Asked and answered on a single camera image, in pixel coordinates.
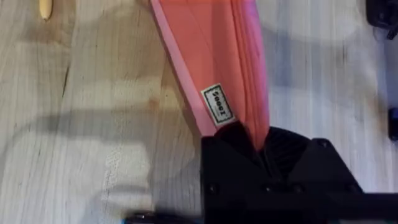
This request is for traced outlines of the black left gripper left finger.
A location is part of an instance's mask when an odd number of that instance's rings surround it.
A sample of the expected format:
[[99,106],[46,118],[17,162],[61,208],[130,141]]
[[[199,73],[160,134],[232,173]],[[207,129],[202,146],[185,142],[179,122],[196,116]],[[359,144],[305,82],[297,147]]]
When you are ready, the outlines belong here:
[[264,156],[255,150],[240,122],[201,139],[201,184],[206,194],[274,190]]

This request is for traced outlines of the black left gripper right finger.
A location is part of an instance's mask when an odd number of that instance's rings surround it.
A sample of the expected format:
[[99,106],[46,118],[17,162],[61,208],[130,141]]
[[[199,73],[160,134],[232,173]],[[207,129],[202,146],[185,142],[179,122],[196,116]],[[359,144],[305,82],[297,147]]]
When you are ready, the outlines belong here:
[[332,143],[271,127],[264,142],[270,175],[294,192],[361,194],[362,188]]

